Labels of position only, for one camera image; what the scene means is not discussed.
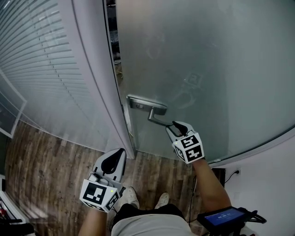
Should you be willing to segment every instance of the wooden floor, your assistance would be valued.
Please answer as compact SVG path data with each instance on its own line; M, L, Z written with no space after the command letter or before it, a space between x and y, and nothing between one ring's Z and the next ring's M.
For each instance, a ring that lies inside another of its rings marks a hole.
M7 193L38 234L75 236L88 210L79 201L81 185L101 155L20 122L6 155ZM188 220L193 178L191 165L139 153L136 160L127 160L123 183L134 187L141 209L152 209L160 195L168 192L170 203ZM202 211L196 192L192 219ZM201 233L197 221L191 228L197 235Z

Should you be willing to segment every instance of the shoe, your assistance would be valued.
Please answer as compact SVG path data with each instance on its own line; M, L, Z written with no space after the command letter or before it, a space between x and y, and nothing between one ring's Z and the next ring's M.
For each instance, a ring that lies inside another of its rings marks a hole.
M136 196L136 192L133 187L128 187L123 192L123 197L126 199L128 204L133 204L139 209L139 201Z
M159 201L158 201L157 205L155 206L155 209L166 206L168 204L168 202L169 202L169 194L163 193L160 196Z

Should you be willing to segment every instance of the black shorts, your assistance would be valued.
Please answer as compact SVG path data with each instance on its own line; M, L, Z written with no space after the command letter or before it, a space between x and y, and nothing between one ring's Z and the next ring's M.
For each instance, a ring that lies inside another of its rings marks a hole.
M173 204L168 204L153 210L139 210L130 204L124 204L119 210L119 212L117 213L117 215L115 216L112 227L122 219L126 219L133 216L148 215L148 214L176 215L184 219L181 211Z

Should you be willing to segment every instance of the frosted glass door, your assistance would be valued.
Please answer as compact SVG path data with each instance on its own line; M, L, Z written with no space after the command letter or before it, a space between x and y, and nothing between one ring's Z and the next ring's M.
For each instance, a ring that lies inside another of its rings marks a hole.
M246 152L295 124L295 3L117 0L121 98L168 106L208 160ZM136 149L175 158L164 127L129 108Z

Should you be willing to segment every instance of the human arm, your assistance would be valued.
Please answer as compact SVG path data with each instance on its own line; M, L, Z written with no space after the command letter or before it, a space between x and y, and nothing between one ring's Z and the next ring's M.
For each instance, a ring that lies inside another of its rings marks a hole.
M193 162L198 190L207 212L230 207L230 198L205 159Z
M84 219L78 236L105 236L106 216L105 212L91 208Z

